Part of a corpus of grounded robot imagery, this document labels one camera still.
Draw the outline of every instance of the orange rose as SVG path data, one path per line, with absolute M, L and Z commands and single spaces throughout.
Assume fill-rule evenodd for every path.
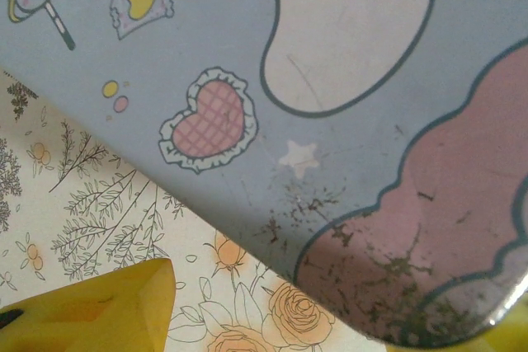
M 293 285 L 284 282 L 271 296 L 271 314 L 262 325 L 270 344 L 302 350 L 325 341 L 335 317 Z
M 207 352 L 275 352 L 275 348 L 264 341 L 258 331 L 242 326 L 224 326 L 226 331 L 207 347 Z
M 246 255 L 246 251 L 239 245 L 227 238 L 223 233 L 216 232 L 214 235 L 214 250 L 218 256 L 216 262 L 216 271 L 227 268 L 229 271 L 236 269 L 242 265 L 242 258 Z

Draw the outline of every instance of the white star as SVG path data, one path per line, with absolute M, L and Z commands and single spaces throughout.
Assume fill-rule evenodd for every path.
M 319 161 L 314 158 L 316 148 L 316 143 L 301 146 L 293 140 L 289 140 L 288 154 L 281 158 L 279 163 L 294 168 L 295 177 L 302 179 L 307 168 L 317 168 L 319 166 Z

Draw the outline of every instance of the checkered heart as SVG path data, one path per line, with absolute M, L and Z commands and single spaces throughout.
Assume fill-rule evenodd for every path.
M 243 103 L 227 82 L 205 84 L 196 97 L 196 113 L 181 120 L 172 133 L 178 151 L 204 158 L 235 146 L 243 136 Z

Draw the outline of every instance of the yellow dot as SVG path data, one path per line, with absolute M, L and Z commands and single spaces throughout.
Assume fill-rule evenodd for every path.
M 105 98 L 112 98 L 119 90 L 119 84 L 114 80 L 107 82 L 102 88 L 102 95 Z

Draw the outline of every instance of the pink dot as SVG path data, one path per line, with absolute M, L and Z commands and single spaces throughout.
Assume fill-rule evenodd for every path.
M 128 105 L 129 98 L 127 98 L 126 96 L 120 96 L 114 102 L 114 110 L 116 113 L 121 113 L 122 111 L 125 111 Z

